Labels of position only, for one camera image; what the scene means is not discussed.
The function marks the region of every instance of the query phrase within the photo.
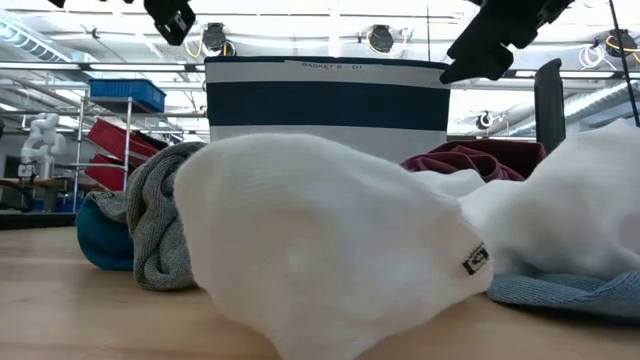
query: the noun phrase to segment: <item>blue cloth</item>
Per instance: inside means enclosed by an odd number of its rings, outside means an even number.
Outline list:
[[[126,224],[107,218],[87,198],[76,216],[76,226],[87,260],[102,270],[133,271],[133,241]]]
[[[577,275],[498,275],[487,294],[493,301],[583,312],[640,325],[640,271],[604,281]]]

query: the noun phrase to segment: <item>clothing tag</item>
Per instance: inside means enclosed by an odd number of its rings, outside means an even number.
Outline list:
[[[462,266],[467,270],[469,275],[473,275],[477,273],[487,261],[489,261],[489,253],[487,249],[485,249],[484,244],[482,244],[473,250],[469,257],[467,257],[467,260],[462,263]]]

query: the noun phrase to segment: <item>gray towel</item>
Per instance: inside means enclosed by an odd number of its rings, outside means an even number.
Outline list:
[[[178,290],[195,285],[173,202],[173,180],[180,165],[205,145],[187,142],[160,151],[131,174],[126,194],[89,194],[107,217],[129,227],[133,273],[144,289]]]

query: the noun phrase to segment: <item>light blue towel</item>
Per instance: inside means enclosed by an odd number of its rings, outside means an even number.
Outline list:
[[[578,311],[640,325],[640,271],[608,282],[577,275],[498,275],[487,294],[500,303]]]

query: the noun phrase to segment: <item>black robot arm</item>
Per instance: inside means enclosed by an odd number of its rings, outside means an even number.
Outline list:
[[[469,0],[480,12],[447,51],[453,63],[440,81],[498,80],[513,64],[507,46],[529,46],[538,29],[552,23],[574,0]]]
[[[49,0],[63,8],[66,0]],[[134,0],[123,0],[132,4]],[[185,37],[196,22],[196,14],[188,4],[189,0],[144,0],[144,8],[153,18],[153,23],[168,44],[182,45]]]
[[[65,1],[49,0],[60,8]],[[134,0],[123,1],[131,4]],[[144,0],[156,29],[171,45],[181,45],[195,23],[188,1]],[[499,79],[513,64],[507,46],[527,47],[538,36],[538,29],[556,20],[574,0],[469,1],[480,6],[480,12],[447,52],[454,61],[440,78],[444,84],[476,77]]]

